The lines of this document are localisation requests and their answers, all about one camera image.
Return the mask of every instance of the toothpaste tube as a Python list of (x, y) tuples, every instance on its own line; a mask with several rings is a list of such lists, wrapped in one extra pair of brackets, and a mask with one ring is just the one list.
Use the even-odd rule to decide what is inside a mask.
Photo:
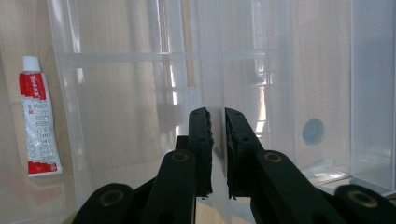
[(52, 106), (44, 73), (38, 58), (23, 56), (20, 73), (21, 100), (26, 132), (28, 175), (54, 175), (62, 172), (53, 131)]

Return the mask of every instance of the circular hole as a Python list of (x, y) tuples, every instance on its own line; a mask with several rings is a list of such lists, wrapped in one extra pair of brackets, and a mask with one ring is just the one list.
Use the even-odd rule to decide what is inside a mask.
[(111, 189), (103, 193), (99, 198), (99, 203), (104, 207), (109, 207), (119, 203), (124, 194), (120, 189)]
[(160, 224), (170, 224), (175, 222), (175, 216), (170, 212), (162, 212), (158, 216), (157, 222)]
[(175, 153), (172, 155), (172, 159), (174, 161), (178, 161), (178, 162), (186, 161), (188, 158), (189, 158), (189, 156), (182, 152), (178, 152), (178, 153)]
[(375, 198), (359, 190), (352, 190), (347, 194), (347, 196), (353, 202), (358, 203), (364, 207), (374, 208), (378, 206), (378, 202)]
[(318, 224), (328, 224), (330, 223), (329, 219), (322, 214), (314, 214), (312, 216), (312, 221)]
[(273, 152), (265, 153), (264, 158), (266, 160), (268, 160), (268, 161), (271, 161), (271, 162), (280, 162), (280, 161), (282, 161), (282, 157), (280, 157), (279, 155), (277, 155), (277, 154), (275, 154)]
[(316, 146), (323, 141), (324, 124), (320, 119), (309, 120), (303, 129), (303, 139), (309, 146)]

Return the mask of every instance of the plastic box wall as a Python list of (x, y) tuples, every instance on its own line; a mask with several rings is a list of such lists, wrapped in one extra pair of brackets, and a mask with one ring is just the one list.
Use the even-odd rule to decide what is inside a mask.
[(155, 176), (201, 106), (219, 148), (228, 106), (313, 183), (394, 191), (394, 1), (49, 0), (49, 13), (78, 207)]

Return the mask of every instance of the plastic lid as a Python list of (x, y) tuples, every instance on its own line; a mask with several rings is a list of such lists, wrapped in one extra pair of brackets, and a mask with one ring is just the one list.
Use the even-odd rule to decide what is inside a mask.
[(38, 58), (36, 56), (23, 56), (23, 71), (24, 72), (39, 72), (40, 64), (38, 63)]

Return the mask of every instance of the red label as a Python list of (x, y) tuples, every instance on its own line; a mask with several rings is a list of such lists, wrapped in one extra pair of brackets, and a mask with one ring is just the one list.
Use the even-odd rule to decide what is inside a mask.
[(46, 88), (41, 73), (20, 74), (21, 95), (46, 100)]
[(27, 165), (29, 169), (29, 175), (41, 174), (46, 172), (55, 172), (58, 170), (58, 167), (56, 167), (56, 163), (48, 164), (42, 162), (28, 161)]

